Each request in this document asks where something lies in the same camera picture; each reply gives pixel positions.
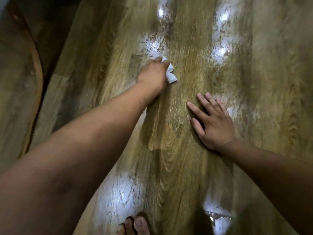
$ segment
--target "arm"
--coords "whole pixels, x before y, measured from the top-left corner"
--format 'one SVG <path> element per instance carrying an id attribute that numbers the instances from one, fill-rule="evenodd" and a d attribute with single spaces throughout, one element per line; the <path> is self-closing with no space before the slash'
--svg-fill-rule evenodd
<path id="1" fill-rule="evenodd" d="M 282 216 L 300 234 L 312 234 L 313 165 L 266 151 L 236 138 L 233 122 L 223 103 L 210 94 L 198 99 L 210 116 L 188 102 L 204 123 L 191 124 L 206 147 L 235 162 L 259 186 Z"/>
<path id="2" fill-rule="evenodd" d="M 169 63 L 143 67 L 138 83 L 64 126 L 0 177 L 0 234 L 72 234 L 123 152 Z"/>

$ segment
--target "foot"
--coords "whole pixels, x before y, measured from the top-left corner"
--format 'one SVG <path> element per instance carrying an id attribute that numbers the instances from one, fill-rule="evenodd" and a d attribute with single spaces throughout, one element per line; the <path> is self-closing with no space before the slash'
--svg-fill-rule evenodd
<path id="1" fill-rule="evenodd" d="M 135 235 L 135 230 L 138 235 L 150 235 L 148 223 L 142 216 L 137 216 L 135 220 L 128 217 L 125 223 L 121 223 L 117 227 L 117 235 Z"/>

